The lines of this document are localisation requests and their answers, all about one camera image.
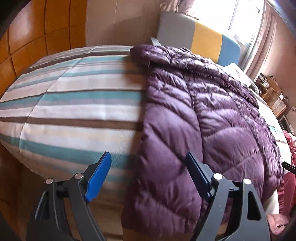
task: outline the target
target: pink curtain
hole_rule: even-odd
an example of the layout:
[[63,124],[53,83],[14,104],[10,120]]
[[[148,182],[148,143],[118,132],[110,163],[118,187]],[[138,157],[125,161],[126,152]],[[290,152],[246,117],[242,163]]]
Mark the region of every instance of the pink curtain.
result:
[[194,0],[166,0],[160,5],[161,11],[177,12],[186,15],[193,14]]
[[253,81],[260,74],[260,69],[267,59],[276,32],[276,12],[266,4],[263,14],[263,22],[256,43],[244,67],[244,72]]

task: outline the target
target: metal screw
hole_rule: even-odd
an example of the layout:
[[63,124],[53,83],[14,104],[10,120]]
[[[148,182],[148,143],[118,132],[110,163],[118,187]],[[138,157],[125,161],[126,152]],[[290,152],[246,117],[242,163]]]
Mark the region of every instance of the metal screw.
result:
[[75,178],[76,179],[81,179],[81,178],[83,178],[83,174],[82,173],[76,173]]
[[53,182],[54,180],[52,179],[52,178],[49,178],[49,179],[46,179],[46,184],[52,184],[52,182]]
[[251,180],[248,179],[248,178],[245,178],[244,179],[244,183],[247,184],[247,185],[250,185],[251,184]]
[[216,180],[221,180],[221,179],[223,178],[223,176],[222,176],[222,174],[220,174],[220,173],[215,173],[215,174],[214,174],[214,178],[215,178]]

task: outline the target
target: wicker basket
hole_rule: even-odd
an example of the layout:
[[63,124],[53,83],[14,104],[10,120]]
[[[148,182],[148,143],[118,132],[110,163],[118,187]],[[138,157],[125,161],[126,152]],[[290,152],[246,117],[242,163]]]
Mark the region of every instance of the wicker basket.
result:
[[287,108],[285,103],[281,100],[273,88],[269,88],[262,96],[262,99],[265,100],[266,104],[276,117],[278,117]]

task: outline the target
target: purple puffer jacket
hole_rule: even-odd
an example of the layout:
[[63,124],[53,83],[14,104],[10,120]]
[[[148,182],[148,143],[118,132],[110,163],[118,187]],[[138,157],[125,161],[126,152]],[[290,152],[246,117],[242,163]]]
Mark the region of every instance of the purple puffer jacket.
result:
[[138,45],[130,53],[153,70],[123,228],[154,237],[194,230],[206,203],[183,164],[188,151],[227,179],[251,179],[267,200],[281,183],[281,156],[248,88],[188,49]]

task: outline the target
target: black clamp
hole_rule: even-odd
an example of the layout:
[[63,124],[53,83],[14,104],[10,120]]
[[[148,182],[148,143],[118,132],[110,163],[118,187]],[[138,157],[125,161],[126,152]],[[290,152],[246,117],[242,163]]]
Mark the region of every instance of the black clamp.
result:
[[111,155],[105,152],[98,163],[67,181],[46,180],[46,187],[27,228],[27,241],[77,241],[69,228],[64,198],[69,198],[82,240],[105,241],[88,203],[95,198],[111,167]]
[[250,179],[227,180],[200,163],[191,152],[186,155],[185,165],[199,195],[209,203],[190,241],[215,240],[228,198],[233,198],[232,210],[226,233],[220,240],[270,241],[266,215]]
[[289,172],[293,173],[294,175],[296,175],[296,167],[290,165],[289,163],[283,161],[283,163],[281,164],[282,168],[288,170]]

